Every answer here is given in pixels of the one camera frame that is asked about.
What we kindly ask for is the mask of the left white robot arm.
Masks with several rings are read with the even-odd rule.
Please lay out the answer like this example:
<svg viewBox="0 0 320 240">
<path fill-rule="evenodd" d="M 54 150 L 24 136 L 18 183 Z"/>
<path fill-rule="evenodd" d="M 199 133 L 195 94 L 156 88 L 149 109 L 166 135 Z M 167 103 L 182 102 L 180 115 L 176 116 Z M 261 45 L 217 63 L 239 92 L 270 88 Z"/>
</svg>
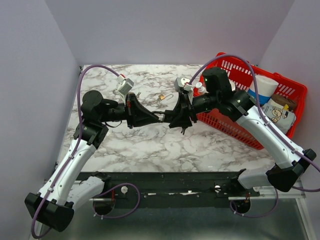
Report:
<svg viewBox="0 0 320 240">
<path fill-rule="evenodd" d="M 62 162 L 44 186 L 37 193 L 29 193 L 24 200 L 33 223 L 40 222 L 57 232 L 69 226 L 75 210 L 89 199 L 110 194 L 109 179 L 102 173 L 93 174 L 73 188 L 85 163 L 109 131 L 105 123 L 126 121 L 127 126 L 133 128 L 159 122 L 159 117 L 143 107 L 133 93 L 126 95 L 124 103 L 118 103 L 105 99 L 97 90 L 88 91 L 78 112 L 79 124 Z"/>
</svg>

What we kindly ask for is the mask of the black padlock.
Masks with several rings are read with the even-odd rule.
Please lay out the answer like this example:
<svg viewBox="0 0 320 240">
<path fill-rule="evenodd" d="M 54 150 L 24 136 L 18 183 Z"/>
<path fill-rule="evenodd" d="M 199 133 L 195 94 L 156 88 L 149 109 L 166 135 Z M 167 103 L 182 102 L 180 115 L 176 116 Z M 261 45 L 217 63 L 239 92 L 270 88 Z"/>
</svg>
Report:
<svg viewBox="0 0 320 240">
<path fill-rule="evenodd" d="M 159 116 L 159 121 L 161 123 L 171 123 L 175 118 L 175 114 L 173 110 L 152 111 L 151 113 Z"/>
</svg>

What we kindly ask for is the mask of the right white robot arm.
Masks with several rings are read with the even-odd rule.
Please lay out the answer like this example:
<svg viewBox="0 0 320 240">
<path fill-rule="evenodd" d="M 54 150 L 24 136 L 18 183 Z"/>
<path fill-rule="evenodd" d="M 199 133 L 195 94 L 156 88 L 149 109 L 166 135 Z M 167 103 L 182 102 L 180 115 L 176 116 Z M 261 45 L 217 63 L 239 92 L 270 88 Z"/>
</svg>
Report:
<svg viewBox="0 0 320 240">
<path fill-rule="evenodd" d="M 228 75 L 219 67 L 202 72 L 206 93 L 194 97 L 193 87 L 185 78 L 174 81 L 178 102 L 172 117 L 165 117 L 170 128 L 183 130 L 198 120 L 197 114 L 217 109 L 222 115 L 247 130 L 273 157 L 274 166 L 242 170 L 230 183 L 230 191 L 241 196 L 253 187 L 273 186 L 288 192 L 316 157 L 312 149 L 293 143 L 261 110 L 244 90 L 232 90 Z"/>
</svg>

